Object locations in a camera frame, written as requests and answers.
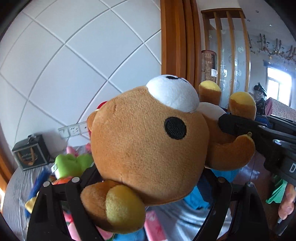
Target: hand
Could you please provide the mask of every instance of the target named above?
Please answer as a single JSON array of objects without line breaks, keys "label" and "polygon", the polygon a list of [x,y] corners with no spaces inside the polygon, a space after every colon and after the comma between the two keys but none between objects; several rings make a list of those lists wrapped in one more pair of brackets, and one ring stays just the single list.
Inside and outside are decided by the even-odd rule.
[{"label": "hand", "polygon": [[296,191],[292,184],[287,184],[283,200],[279,207],[279,217],[281,219],[286,219],[294,210],[294,203],[296,197]]}]

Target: gray bedsheet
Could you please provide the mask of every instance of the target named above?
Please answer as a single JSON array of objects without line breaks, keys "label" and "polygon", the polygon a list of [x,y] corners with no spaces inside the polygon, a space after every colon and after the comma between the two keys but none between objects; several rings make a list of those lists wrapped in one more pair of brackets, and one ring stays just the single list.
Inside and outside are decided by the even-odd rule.
[{"label": "gray bedsheet", "polygon": [[[148,210],[156,212],[169,241],[193,240],[209,213],[209,210],[204,208],[192,209],[184,200],[150,207]],[[219,237],[228,231],[230,223],[231,213],[228,209]]]},{"label": "gray bedsheet", "polygon": [[44,168],[50,169],[50,166],[46,165],[26,171],[22,171],[18,167],[6,189],[2,208],[3,217],[20,241],[25,241],[27,233],[25,203],[37,176]]}]

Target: teddy bear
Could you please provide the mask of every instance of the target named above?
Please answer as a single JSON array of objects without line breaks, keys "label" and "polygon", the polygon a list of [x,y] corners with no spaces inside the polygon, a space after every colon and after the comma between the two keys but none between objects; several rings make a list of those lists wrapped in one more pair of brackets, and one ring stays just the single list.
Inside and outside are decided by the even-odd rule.
[{"label": "teddy bear", "polygon": [[[145,207],[187,196],[204,167],[233,170],[251,160],[252,138],[225,134],[218,126],[225,114],[219,86],[204,81],[199,92],[184,78],[161,75],[89,116],[92,155],[104,181],[85,187],[81,201],[95,225],[134,232],[144,225]],[[255,118],[247,93],[231,96],[229,107]]]}]

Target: wooden floor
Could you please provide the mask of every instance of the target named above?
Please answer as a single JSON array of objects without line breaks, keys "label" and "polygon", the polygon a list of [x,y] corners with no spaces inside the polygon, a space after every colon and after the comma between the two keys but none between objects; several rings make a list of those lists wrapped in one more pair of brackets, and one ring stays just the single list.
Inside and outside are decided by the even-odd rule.
[{"label": "wooden floor", "polygon": [[[277,240],[277,236],[271,231],[275,226],[278,220],[278,209],[279,204],[271,203],[267,204],[265,202],[268,199],[273,191],[273,183],[271,181],[272,174],[267,171],[264,166],[265,158],[256,152],[253,159],[241,169],[233,183],[244,185],[246,182],[251,181],[255,184],[255,187],[258,191],[262,205],[265,211],[267,218],[267,223],[270,229],[271,240]],[[234,205],[230,206],[231,212],[233,213]]]}]

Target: electrical outlet panel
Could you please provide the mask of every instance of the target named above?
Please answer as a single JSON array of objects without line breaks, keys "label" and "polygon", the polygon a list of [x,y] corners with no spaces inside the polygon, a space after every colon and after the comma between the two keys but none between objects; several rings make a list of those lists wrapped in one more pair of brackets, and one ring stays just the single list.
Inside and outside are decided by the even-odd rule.
[{"label": "electrical outlet panel", "polygon": [[79,124],[68,126],[70,136],[78,136],[81,134]]},{"label": "electrical outlet panel", "polygon": [[70,133],[69,133],[69,130],[68,130],[68,127],[62,127],[62,128],[59,128],[58,129],[59,131],[59,135],[61,136],[61,138],[69,138],[70,137]]},{"label": "electrical outlet panel", "polygon": [[88,129],[87,129],[87,122],[80,122],[78,123],[79,125],[79,128],[80,128],[80,132],[81,134],[84,134],[84,133],[87,133],[88,132]]}]

